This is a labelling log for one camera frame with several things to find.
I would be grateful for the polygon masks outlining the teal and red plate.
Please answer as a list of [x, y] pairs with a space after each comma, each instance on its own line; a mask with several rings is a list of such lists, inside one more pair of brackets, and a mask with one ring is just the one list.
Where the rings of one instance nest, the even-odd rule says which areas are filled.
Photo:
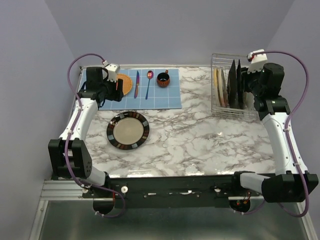
[[245, 104], [248, 110], [254, 109], [254, 95], [251, 93], [249, 83], [251, 78], [249, 77], [248, 70], [245, 69], [242, 73], [244, 81], [244, 93], [245, 93]]

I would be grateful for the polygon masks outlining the black rimmed striped plate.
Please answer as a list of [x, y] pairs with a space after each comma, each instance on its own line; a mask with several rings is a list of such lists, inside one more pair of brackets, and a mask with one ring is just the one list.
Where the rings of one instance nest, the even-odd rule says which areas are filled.
[[140, 147], [148, 138], [150, 125], [136, 111], [125, 111], [114, 116], [108, 123], [106, 137], [117, 149], [129, 151]]

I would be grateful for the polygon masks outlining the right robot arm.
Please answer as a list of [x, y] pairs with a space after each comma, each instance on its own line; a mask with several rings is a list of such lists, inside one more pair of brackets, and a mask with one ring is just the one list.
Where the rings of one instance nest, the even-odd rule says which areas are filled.
[[267, 177], [250, 171], [234, 174], [230, 191], [241, 196], [252, 190], [268, 203], [294, 203], [307, 200], [319, 183], [310, 174], [300, 157], [293, 131], [287, 100], [279, 92], [285, 76], [284, 68], [276, 63], [265, 63], [260, 71], [241, 74], [247, 92], [254, 96], [254, 108], [267, 130], [275, 160], [275, 175]]

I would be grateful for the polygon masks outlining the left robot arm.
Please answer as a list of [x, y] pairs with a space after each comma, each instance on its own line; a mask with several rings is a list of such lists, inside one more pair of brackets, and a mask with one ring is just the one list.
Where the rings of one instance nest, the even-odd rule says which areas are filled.
[[57, 139], [48, 143], [53, 173], [64, 179], [74, 179], [79, 185], [94, 185], [93, 191], [107, 197], [111, 185], [107, 174], [93, 167], [85, 140], [93, 117], [105, 101], [120, 102], [123, 98], [123, 80], [117, 79], [118, 64], [105, 67], [87, 67], [86, 80], [76, 96], [76, 103], [67, 127]]

